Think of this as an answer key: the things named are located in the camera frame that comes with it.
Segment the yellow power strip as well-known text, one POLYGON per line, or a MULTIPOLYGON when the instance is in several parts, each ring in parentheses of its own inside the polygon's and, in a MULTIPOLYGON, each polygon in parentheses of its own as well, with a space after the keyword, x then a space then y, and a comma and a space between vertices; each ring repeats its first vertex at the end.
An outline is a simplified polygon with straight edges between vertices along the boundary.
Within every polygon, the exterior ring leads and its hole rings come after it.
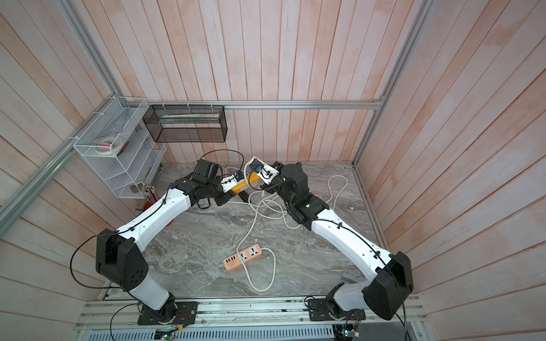
POLYGON ((252 173, 251 175, 246 176, 246 179, 243 180, 243 172, 238 171, 235 173, 235 179, 237 180, 237 184, 231 188, 233 193, 238 194, 247 188, 247 183, 254 184, 256 182, 261 181, 261 177, 258 176, 255 173, 252 173))

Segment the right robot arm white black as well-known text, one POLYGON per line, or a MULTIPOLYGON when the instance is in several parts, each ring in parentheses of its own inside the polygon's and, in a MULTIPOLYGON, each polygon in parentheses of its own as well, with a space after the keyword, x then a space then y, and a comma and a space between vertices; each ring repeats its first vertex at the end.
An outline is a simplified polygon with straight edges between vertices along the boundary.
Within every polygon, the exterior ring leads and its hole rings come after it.
POLYGON ((262 189, 280 196, 296 223, 334 245, 363 275, 363 281, 341 283, 328 293, 325 305, 329 315, 338 319, 368 308, 378 317, 391 320, 414 288, 409 257, 379 247, 346 224, 310 192, 301 163, 275 162, 262 189))

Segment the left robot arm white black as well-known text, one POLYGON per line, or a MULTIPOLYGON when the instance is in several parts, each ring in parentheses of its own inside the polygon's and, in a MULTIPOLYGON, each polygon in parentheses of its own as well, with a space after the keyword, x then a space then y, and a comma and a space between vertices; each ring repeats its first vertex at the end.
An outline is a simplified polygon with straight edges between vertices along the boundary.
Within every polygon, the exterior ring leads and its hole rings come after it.
POLYGON ((143 252, 176 217, 204 199, 223 205, 233 197, 234 187, 244 181, 241 170, 222 177, 220 166, 198 161, 189 175, 175 180, 155 204, 114 232, 97 236, 96 270, 154 312, 162 323, 175 314, 174 296, 149 274, 143 252))

